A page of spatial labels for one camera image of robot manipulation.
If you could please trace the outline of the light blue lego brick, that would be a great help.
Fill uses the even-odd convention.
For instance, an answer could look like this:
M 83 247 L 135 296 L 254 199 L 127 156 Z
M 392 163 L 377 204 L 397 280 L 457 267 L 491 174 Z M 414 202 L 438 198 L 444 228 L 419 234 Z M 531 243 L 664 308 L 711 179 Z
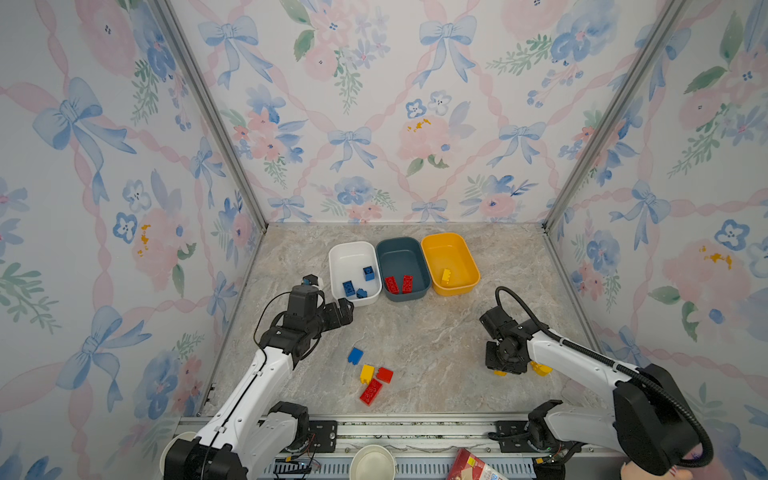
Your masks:
M 356 347 L 353 347 L 347 357 L 347 362 L 352 365 L 358 365 L 362 360 L 363 355 L 364 355 L 364 352 L 362 350 Z

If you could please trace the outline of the small red lego brick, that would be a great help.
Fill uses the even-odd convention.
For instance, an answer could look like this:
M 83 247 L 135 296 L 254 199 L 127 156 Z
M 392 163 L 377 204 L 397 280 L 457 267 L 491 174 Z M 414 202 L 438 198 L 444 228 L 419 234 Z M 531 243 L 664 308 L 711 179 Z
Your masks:
M 376 371 L 376 379 L 385 384 L 390 384 L 392 382 L 393 375 L 394 372 L 385 367 L 380 367 Z

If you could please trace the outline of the long red lego brick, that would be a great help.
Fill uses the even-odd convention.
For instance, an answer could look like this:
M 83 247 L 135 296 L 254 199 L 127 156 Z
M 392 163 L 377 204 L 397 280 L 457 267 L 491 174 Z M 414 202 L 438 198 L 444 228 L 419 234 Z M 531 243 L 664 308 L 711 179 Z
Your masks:
M 366 406 L 371 406 L 382 388 L 383 384 L 379 380 L 371 379 L 363 393 L 360 395 L 360 401 Z

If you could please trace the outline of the yellow lego duck piece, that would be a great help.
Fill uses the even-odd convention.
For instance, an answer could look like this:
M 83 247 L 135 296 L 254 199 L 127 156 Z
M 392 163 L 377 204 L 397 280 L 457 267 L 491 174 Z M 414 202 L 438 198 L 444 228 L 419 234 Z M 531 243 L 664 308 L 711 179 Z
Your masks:
M 535 361 L 531 361 L 530 366 L 532 368 L 532 371 L 541 377 L 546 377 L 553 372 L 553 369 L 551 367 Z

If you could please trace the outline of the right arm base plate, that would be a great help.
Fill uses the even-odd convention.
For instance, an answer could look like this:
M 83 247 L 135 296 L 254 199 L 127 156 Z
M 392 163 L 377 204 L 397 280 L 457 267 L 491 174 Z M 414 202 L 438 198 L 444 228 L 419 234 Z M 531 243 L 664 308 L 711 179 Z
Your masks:
M 499 444 L 502 453 L 565 456 L 571 451 L 580 452 L 582 448 L 579 442 L 556 439 L 542 420 L 496 421 L 487 437 Z

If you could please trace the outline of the white plastic container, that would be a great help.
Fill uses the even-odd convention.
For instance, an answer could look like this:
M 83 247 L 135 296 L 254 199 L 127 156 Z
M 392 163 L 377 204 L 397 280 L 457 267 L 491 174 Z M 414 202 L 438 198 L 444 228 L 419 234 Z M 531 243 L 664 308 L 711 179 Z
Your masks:
M 374 246 L 366 241 L 354 241 L 333 246 L 328 253 L 330 272 L 330 288 L 335 299 L 349 300 L 356 307 L 369 306 L 375 303 L 383 291 L 378 258 Z M 375 279 L 366 281 L 363 268 L 372 266 Z M 356 289 L 368 292 L 367 298 L 346 297 L 343 283 L 351 281 Z

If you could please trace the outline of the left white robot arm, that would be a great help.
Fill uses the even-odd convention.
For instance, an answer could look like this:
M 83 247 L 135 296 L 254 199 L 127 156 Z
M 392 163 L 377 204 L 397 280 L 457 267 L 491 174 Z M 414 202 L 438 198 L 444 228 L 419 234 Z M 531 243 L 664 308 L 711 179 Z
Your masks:
M 323 333 L 349 325 L 354 304 L 291 300 L 258 341 L 251 365 L 211 420 L 190 439 L 177 436 L 161 458 L 164 479 L 255 479 L 280 453 L 313 448 L 308 408 L 280 401 Z

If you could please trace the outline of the yellow plastic container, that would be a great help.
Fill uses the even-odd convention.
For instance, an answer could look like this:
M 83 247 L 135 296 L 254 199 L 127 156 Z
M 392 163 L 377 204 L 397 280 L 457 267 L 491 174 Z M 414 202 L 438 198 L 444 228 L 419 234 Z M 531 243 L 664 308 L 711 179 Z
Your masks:
M 471 292 L 482 276 L 465 239 L 452 232 L 428 235 L 421 240 L 435 292 L 443 297 Z M 444 269 L 452 272 L 448 285 L 441 283 Z

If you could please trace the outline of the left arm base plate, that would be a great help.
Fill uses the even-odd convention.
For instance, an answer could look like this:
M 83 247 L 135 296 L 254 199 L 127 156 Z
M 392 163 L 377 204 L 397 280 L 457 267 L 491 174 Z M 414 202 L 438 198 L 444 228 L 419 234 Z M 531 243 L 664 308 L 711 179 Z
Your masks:
M 337 445 L 338 422 L 336 420 L 299 420 L 294 440 L 282 452 L 334 453 Z

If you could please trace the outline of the dark blue lego brick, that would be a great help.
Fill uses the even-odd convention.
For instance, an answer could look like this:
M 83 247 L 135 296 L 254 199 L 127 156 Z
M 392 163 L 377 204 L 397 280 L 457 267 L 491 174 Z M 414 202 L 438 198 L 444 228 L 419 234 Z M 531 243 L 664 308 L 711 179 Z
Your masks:
M 343 283 L 343 289 L 346 297 L 354 297 L 356 295 L 356 289 L 351 281 L 345 281 Z

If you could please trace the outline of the dark teal plastic container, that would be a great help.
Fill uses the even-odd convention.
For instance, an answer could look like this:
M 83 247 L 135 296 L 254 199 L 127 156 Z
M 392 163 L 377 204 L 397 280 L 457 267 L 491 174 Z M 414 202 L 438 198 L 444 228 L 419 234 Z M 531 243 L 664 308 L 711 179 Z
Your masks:
M 384 281 L 386 297 L 393 302 L 406 302 L 423 298 L 431 288 L 431 277 L 427 262 L 418 240 L 412 237 L 397 237 L 385 239 L 376 246 L 378 266 Z M 402 293 L 403 276 L 411 275 L 413 292 Z M 385 278 L 393 276 L 399 288 L 399 294 L 393 295 L 387 291 Z

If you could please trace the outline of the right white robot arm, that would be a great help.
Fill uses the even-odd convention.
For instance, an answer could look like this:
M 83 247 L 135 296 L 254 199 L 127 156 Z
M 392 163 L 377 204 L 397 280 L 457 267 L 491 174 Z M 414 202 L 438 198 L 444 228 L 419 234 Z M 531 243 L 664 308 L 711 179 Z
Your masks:
M 550 367 L 597 394 L 603 409 L 549 400 L 529 412 L 522 429 L 497 427 L 490 438 L 503 449 L 527 445 L 538 452 L 570 453 L 596 445 L 623 453 L 657 476 L 675 467 L 700 468 L 714 457 L 713 443 L 672 376 L 662 367 L 613 360 L 529 319 L 518 323 L 494 308 L 480 319 L 491 339 L 487 368 L 521 375 Z

